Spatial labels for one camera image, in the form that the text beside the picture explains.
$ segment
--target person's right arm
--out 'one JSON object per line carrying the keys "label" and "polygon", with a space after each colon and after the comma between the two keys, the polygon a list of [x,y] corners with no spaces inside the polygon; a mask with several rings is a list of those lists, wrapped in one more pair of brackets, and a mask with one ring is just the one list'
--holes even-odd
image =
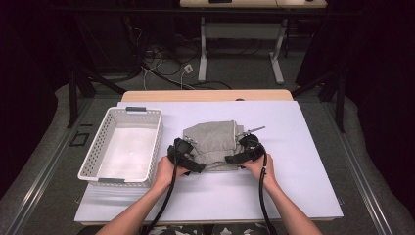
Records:
{"label": "person's right arm", "polygon": [[[275,178],[272,157],[267,155],[267,160],[268,162],[263,185],[277,207],[288,234],[322,234],[317,226],[305,215],[305,213],[284,193]],[[249,161],[241,165],[249,169],[254,178],[259,180],[260,172],[262,170],[262,163],[263,156],[255,162]]]}

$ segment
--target camouflage pants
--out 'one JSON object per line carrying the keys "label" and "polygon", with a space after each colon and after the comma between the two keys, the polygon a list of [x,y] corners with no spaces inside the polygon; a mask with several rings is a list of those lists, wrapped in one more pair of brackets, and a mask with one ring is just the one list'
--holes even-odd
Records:
{"label": "camouflage pants", "polygon": [[[265,235],[268,230],[264,224],[216,224],[212,235]],[[150,235],[210,235],[204,234],[201,225],[158,226],[153,228]]]}

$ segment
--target folded garment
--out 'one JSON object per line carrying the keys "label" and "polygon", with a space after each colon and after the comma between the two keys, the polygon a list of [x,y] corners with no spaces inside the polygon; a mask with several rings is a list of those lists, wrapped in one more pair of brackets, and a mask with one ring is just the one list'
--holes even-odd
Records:
{"label": "folded garment", "polygon": [[237,165],[228,164],[225,156],[232,156],[243,151],[239,144],[238,133],[242,133],[244,127],[237,125],[235,120],[212,121],[199,123],[183,130],[183,139],[189,139],[193,143],[194,150],[191,154],[198,164],[206,164],[205,170],[236,170]]}

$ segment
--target white plastic basket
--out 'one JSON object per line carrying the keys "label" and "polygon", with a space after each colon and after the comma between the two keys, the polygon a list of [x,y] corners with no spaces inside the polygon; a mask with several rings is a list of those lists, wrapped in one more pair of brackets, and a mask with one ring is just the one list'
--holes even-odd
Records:
{"label": "white plastic basket", "polygon": [[78,178],[93,185],[150,187],[161,131],[160,110],[109,108]]}

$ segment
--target desk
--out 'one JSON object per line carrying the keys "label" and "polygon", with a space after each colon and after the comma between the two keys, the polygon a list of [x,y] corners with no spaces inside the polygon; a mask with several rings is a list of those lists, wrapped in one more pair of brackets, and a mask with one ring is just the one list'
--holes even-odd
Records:
{"label": "desk", "polygon": [[[325,0],[233,0],[232,3],[210,4],[208,0],[180,0],[181,7],[188,8],[325,8]],[[208,51],[207,38],[238,38],[238,39],[275,39],[275,48],[269,53],[272,69],[277,84],[284,84],[283,74],[278,63],[278,56],[283,42],[285,28],[282,23],[207,23],[201,19],[201,62],[199,81],[207,77]]]}
{"label": "desk", "polygon": [[[288,91],[126,92],[118,106],[132,105],[163,111],[158,158],[165,155],[164,149],[173,138],[179,137],[185,127],[200,121],[233,118],[245,129],[267,122],[257,136],[268,153],[273,155],[277,178],[286,193],[312,219],[343,216],[300,107]],[[160,224],[263,221],[257,187],[251,174],[243,169],[180,177]],[[146,191],[145,188],[88,185],[74,220],[84,224],[110,221]],[[162,201],[163,198],[154,206],[146,222],[153,220]],[[264,202],[269,217],[279,219],[280,215],[267,194]]]}

